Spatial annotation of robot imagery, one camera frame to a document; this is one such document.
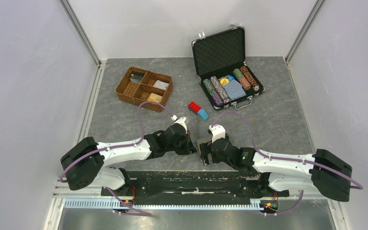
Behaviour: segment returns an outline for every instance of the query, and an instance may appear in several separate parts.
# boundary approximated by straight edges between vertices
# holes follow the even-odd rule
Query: black object in basket
[[[235,106],[235,109],[241,109],[251,105],[252,98],[265,91],[265,88],[256,78],[255,74],[246,65],[245,29],[242,26],[233,26],[231,29],[224,32],[197,39],[192,42],[192,47],[195,69],[197,75],[200,77],[201,87],[215,110],[221,110],[230,105]],[[245,90],[246,96],[228,103],[216,105],[202,81],[212,76],[216,76],[219,79],[227,75],[233,75],[233,70],[239,69],[242,66],[245,66],[256,80],[259,85],[259,90],[255,91],[253,87],[251,87],[249,90]],[[241,107],[237,106],[238,103],[247,100],[249,101],[248,104]]]

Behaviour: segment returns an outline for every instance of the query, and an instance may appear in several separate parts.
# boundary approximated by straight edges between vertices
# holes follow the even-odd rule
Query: red block
[[[188,104],[188,109],[193,111],[193,113],[198,114],[198,111],[201,109],[199,105],[197,105],[195,102],[191,102]]]

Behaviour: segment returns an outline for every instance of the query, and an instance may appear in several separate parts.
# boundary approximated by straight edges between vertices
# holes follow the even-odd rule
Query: white wall
[[[365,187],[343,203],[350,229],[368,229],[368,1],[326,1],[290,64],[316,147]]]
[[[0,0],[0,230],[42,229],[94,74],[57,0]]]
[[[247,56],[285,56],[315,0],[69,0],[101,59],[192,57],[191,42],[231,23]]]

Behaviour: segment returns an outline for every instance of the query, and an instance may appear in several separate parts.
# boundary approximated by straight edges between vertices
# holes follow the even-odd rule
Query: brown woven basket
[[[140,84],[133,83],[129,78],[132,72],[141,73],[144,74],[144,77]],[[153,87],[154,83],[157,80],[161,80],[165,83],[168,83],[169,86],[166,90],[162,90],[159,88]],[[116,94],[118,95],[118,98],[123,101],[130,104],[134,104],[139,106],[142,102],[147,101],[149,95],[151,93],[155,93],[157,95],[162,96],[161,104],[166,105],[167,99],[169,99],[169,96],[171,92],[173,91],[173,81],[170,76],[154,73],[145,69],[139,69],[136,67],[130,67],[118,86],[116,87]],[[143,105],[143,108],[150,109],[156,112],[163,111],[163,108],[156,104],[145,104]]]

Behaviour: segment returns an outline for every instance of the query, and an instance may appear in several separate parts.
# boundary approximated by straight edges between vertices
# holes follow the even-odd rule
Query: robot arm
[[[208,165],[224,162],[232,168],[246,173],[260,173],[259,186],[262,192],[268,190],[319,191],[325,197],[337,201],[349,201],[350,182],[323,170],[318,166],[305,163],[318,162],[351,177],[352,167],[327,150],[318,149],[316,154],[289,155],[278,154],[253,148],[237,148],[229,141],[224,127],[209,127],[212,141],[200,145],[201,159]]]
[[[116,190],[126,183],[128,176],[123,169],[109,167],[113,164],[130,160],[150,160],[162,157],[169,151],[178,155],[196,152],[187,124],[186,117],[177,119],[165,131],[159,130],[145,135],[140,143],[140,138],[119,143],[97,143],[92,137],[84,138],[61,158],[64,170],[85,154],[93,150],[99,151],[78,162],[66,173],[70,190],[79,190],[90,184]]]

